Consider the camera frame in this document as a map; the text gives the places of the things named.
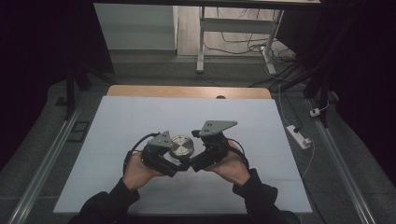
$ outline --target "black jacket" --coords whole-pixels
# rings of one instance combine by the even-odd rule
[[[242,187],[233,185],[233,193],[245,199],[247,213],[253,223],[287,223],[279,209],[274,205],[277,189],[263,184],[255,169],[250,171],[250,179]],[[131,204],[138,201],[137,191],[131,192],[122,180],[110,193],[100,192],[91,197],[81,208],[78,215],[73,217],[69,224],[79,223],[131,223],[127,211]]]

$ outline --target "wooden table edge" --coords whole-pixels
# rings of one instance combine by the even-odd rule
[[[224,96],[226,99],[272,99],[265,88],[236,87],[186,87],[186,86],[142,86],[113,85],[107,96],[208,98]]]

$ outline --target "wire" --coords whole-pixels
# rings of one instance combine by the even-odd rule
[[[207,49],[212,49],[212,48],[208,47],[208,46],[205,44],[205,42],[204,42],[204,46],[205,46],[205,48],[207,48]],[[221,52],[225,52],[225,53],[230,53],[230,54],[246,54],[246,53],[250,53],[250,52],[251,52],[251,50],[247,50],[247,51],[243,51],[243,52],[230,52],[230,51],[227,51],[227,50],[224,50],[224,49],[212,49],[212,50],[217,50],[217,51],[221,51]]]
[[[279,80],[278,81],[276,81],[276,82],[274,82],[269,88],[268,88],[268,90],[269,91],[272,91],[271,89],[277,84],[277,83],[279,83],[279,81],[280,80],[285,80],[285,81],[290,81],[290,79],[284,79],[285,77],[288,77],[295,69],[297,69],[298,67],[299,67],[300,65],[298,64],[298,63],[292,63],[291,65],[289,65],[285,70],[283,70],[281,73],[279,73],[278,75],[280,76],[280,75],[282,75],[284,72],[286,72],[289,68],[291,68],[290,70],[289,70],[289,72],[285,75],[285,76],[283,76],[283,79],[282,78],[278,78]]]
[[[280,111],[282,113],[282,119],[285,120],[285,122],[288,124],[288,126],[290,126],[288,121],[285,119],[285,115],[283,114],[282,101],[280,100],[280,85],[279,85],[279,88],[278,88],[278,97],[279,97]]]
[[[142,137],[142,139],[140,139],[135,145],[134,147],[131,149],[132,152],[134,152],[136,150],[136,148],[140,145],[140,143],[142,143],[144,140],[146,140],[149,137],[155,137],[160,133],[149,133],[148,135]]]
[[[236,144],[238,144],[238,146],[240,146],[241,149],[242,149],[242,153],[244,153],[244,155],[245,155],[245,150],[244,150],[244,148],[242,147],[241,144],[239,144],[236,140],[233,140],[232,138],[227,138],[227,140],[233,141],[233,142],[235,142]]]
[[[284,58],[279,57],[279,53],[278,53],[278,56],[275,56],[274,51],[272,49],[271,49],[271,54],[272,54],[271,58],[274,61],[276,61],[277,63],[293,63],[293,62],[295,62],[295,59],[291,58],[291,57],[288,58],[289,60],[285,60]]]
[[[220,12],[220,10],[219,10],[218,7],[216,8],[216,11],[217,11],[217,13],[218,13],[218,18],[220,18],[220,16],[221,16],[222,18],[224,18],[224,16],[222,15],[222,13]],[[241,17],[245,16],[245,14],[246,14],[247,11],[248,11],[248,9],[247,9],[247,8],[244,8],[244,9],[242,10],[242,12],[241,12],[242,15],[239,16],[237,19],[240,19]],[[260,13],[260,10],[257,12],[256,20],[259,18],[259,13]],[[250,43],[250,42],[268,40],[268,38],[264,38],[264,39],[251,39],[252,36],[250,36],[250,39],[249,39],[249,40],[227,40],[227,39],[224,37],[224,33],[223,33],[223,32],[220,32],[220,33],[221,33],[221,37],[222,37],[222,39],[224,40],[224,42],[227,42],[227,43],[246,43],[246,42],[247,42],[247,47],[248,47],[248,43]]]
[[[314,142],[314,140],[312,138],[310,138],[310,140],[312,142],[312,147],[313,147],[313,149],[312,149],[312,157],[311,157],[311,160],[309,161],[308,166],[306,167],[305,172],[304,172],[303,176],[301,177],[301,179],[304,179],[306,173],[309,170],[309,167],[311,166],[311,162],[314,159],[314,155],[315,155],[315,142]]]
[[[321,108],[319,111],[325,110],[329,106],[329,100],[327,100],[327,105],[324,108]]]
[[[206,81],[209,82],[209,83],[212,83],[212,84],[215,85],[215,86],[222,87],[222,86],[219,85],[218,83],[216,83],[216,82],[214,82],[214,81],[211,81],[211,80],[209,80],[209,79],[207,79]]]
[[[275,20],[275,12],[276,12],[276,10],[274,9],[274,13],[273,13],[273,21]]]
[[[255,45],[250,45],[250,46],[247,46],[247,47],[252,52],[261,52],[260,48],[261,47],[265,47],[266,44],[267,43],[265,42],[265,43],[262,43],[262,44],[255,44]]]
[[[286,99],[289,102],[289,105],[291,106],[291,109],[293,110],[293,113],[294,113],[295,117],[297,118],[297,120],[299,120],[299,122],[301,124],[301,126],[298,127],[301,130],[304,127],[303,121],[300,119],[299,114],[297,114],[296,110],[294,109],[294,106],[291,104],[291,101],[290,101],[290,99],[289,99],[289,97],[288,97],[288,95],[286,93],[285,93],[285,96],[286,96]]]
[[[277,75],[278,75],[278,76],[281,76],[283,73],[285,73],[287,70],[289,70],[294,64],[295,64],[295,63],[289,65],[287,68],[285,68],[282,72],[278,73]],[[267,79],[265,79],[265,80],[263,80],[263,81],[258,81],[258,82],[255,82],[255,83],[249,85],[248,88],[251,88],[251,87],[254,87],[254,86],[256,86],[256,85],[265,83],[265,82],[270,81],[270,80],[272,80],[272,79],[274,79],[274,77],[270,76],[269,78],[267,78]]]

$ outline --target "aluminum rail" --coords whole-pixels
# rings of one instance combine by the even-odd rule
[[[307,100],[308,105],[312,108],[312,105],[309,100]],[[349,196],[353,204],[355,205],[358,216],[361,218],[361,223],[364,224],[375,224],[375,218],[365,201],[363,194],[361,193],[358,184],[355,182],[352,174],[349,172],[347,168],[347,164],[343,159],[343,156],[340,153],[338,146],[335,144],[334,139],[332,138],[332,134],[329,129],[325,128],[323,124],[316,119],[316,125],[318,131],[322,137],[326,148],[329,150],[330,156],[332,157],[333,164],[338,171],[338,174],[341,177],[341,180],[344,182],[344,186],[346,187]]]
[[[50,171],[53,167],[53,164],[56,162],[56,159],[58,158],[58,155],[61,152],[62,147],[64,146],[67,135],[69,135],[74,123],[76,122],[78,114],[81,111],[81,106],[87,99],[87,95],[88,93],[86,92],[81,92],[79,94],[77,106],[74,113],[71,115],[69,120],[66,120],[64,122],[54,142],[44,156],[43,161],[40,163],[37,171],[35,172],[35,175],[30,181],[25,192],[21,196],[21,199],[16,206],[14,212],[12,213],[11,218],[8,221],[9,224],[24,223],[26,218],[29,216],[32,207],[35,204],[35,200],[37,199],[38,194],[43,188],[47,177],[49,176]]]

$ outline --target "metal frame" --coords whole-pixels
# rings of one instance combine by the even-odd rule
[[[15,207],[14,212],[8,221],[9,224],[24,223],[26,218],[29,216],[33,205],[35,204],[35,200],[37,199],[41,189],[44,187],[47,177],[49,176],[50,171],[56,162],[62,147],[64,146],[67,135],[69,135],[74,123],[76,122],[79,112],[81,111],[81,107],[85,103],[87,95],[88,93],[86,92],[82,92],[80,94],[80,99],[78,99],[76,110],[71,115],[70,119],[64,122],[64,125],[56,136],[55,141],[52,143],[48,152],[44,156],[44,159],[40,163],[35,175],[21,196],[18,205]]]
[[[227,33],[249,33],[269,35],[265,48],[262,48],[262,57],[270,75],[275,75],[276,70],[269,55],[274,42],[277,28],[282,17],[283,10],[276,9],[276,16],[273,21],[235,20],[206,18],[205,7],[200,7],[200,36],[197,55],[197,72],[204,72],[204,36],[205,32],[227,32]]]
[[[312,108],[310,100],[306,101],[309,107]],[[335,144],[330,130],[325,128],[323,123],[318,119],[316,119],[316,125],[322,140],[326,145],[326,148],[329,150],[334,166],[337,169],[344,186],[346,187],[346,191],[349,193],[351,201],[355,205],[358,216],[361,218],[361,223],[375,224],[375,218],[361,193],[361,189],[358,187],[358,184],[355,182],[352,174],[349,172],[347,164],[345,163],[338,146]]]

